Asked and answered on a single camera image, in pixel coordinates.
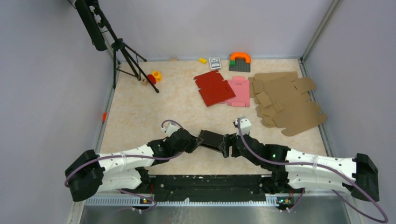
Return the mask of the black corrugated paper box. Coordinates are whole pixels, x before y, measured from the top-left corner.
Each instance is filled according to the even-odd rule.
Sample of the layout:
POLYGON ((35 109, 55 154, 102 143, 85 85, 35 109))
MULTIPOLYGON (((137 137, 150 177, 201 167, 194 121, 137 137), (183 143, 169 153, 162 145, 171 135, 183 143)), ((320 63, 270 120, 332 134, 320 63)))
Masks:
POLYGON ((227 135, 222 135, 208 130, 201 130, 198 137, 203 140, 201 143, 201 146, 203 147, 218 152, 226 152, 228 150, 226 140, 227 135))

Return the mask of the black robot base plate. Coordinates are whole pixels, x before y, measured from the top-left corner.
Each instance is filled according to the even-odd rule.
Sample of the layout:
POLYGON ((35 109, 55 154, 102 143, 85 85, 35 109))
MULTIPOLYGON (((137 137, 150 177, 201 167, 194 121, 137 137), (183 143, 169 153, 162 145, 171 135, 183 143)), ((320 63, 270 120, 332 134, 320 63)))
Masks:
POLYGON ((267 194, 290 196, 302 192, 284 182, 274 182, 269 175, 156 175, 136 189, 124 190, 148 194, 158 202, 258 202, 265 201, 267 194))

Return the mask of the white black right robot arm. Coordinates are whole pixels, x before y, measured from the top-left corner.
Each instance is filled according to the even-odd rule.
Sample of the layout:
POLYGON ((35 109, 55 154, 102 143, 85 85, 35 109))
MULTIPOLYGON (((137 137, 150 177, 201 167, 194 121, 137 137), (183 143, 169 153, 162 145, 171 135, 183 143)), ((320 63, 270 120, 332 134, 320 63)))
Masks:
POLYGON ((328 189, 367 201, 380 200, 378 168, 366 154, 336 158, 304 153, 288 146, 263 144, 248 134, 225 137, 232 157, 244 157, 272 173, 271 180, 279 192, 292 189, 328 189))

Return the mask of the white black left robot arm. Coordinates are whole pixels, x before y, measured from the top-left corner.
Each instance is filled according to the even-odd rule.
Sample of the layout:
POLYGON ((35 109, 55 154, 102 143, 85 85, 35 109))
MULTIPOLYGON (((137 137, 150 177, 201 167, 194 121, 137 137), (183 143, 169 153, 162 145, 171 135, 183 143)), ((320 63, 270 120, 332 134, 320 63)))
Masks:
POLYGON ((125 151, 97 154, 86 150, 65 170, 64 185, 75 202, 103 191, 135 189, 144 193, 150 186, 146 167, 191 154, 203 141, 179 128, 168 137, 125 151))

